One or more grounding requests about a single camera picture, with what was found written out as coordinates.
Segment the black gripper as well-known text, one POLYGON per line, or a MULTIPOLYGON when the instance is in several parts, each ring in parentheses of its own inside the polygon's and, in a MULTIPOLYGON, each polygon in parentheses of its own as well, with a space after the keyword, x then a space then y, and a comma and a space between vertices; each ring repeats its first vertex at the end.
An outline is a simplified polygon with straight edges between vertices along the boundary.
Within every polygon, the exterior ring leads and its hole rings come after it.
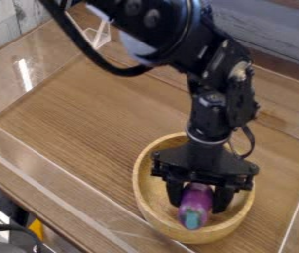
POLYGON ((188 141, 151 154, 151 174, 166 183, 170 203, 181 206, 184 185, 216 186, 213 213, 222 213, 236 191, 250 191, 258 167, 224 146, 206 147, 188 141))

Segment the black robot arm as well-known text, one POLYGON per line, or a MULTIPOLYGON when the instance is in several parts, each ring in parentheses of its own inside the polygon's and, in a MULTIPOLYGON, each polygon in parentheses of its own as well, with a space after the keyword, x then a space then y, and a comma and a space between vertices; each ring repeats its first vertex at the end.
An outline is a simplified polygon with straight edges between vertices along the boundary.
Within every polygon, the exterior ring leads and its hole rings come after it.
POLYGON ((253 188, 258 167, 226 145, 250 133, 258 102, 249 50, 216 24, 205 0, 86 0, 87 8, 119 30, 130 55, 146 66, 167 65, 188 77, 192 114, 185 144, 151 154, 151 174, 166 182, 170 203, 184 185, 216 187, 213 212, 253 188))

